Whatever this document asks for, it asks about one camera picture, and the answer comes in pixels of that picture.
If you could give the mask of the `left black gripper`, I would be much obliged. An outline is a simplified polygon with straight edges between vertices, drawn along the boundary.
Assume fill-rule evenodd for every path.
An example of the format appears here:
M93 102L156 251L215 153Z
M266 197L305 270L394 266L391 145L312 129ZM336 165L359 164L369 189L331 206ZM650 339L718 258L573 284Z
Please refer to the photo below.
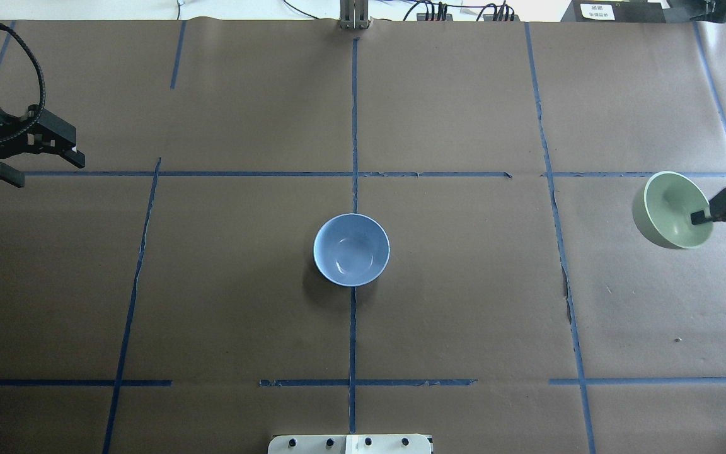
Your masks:
M32 148L28 135L33 133L39 152L57 155L78 169L86 166L86 156L77 149L77 129L72 124L48 109L37 120L37 106L29 107L26 116L21 118L0 107L0 181L23 189L24 173L2 160L28 152Z

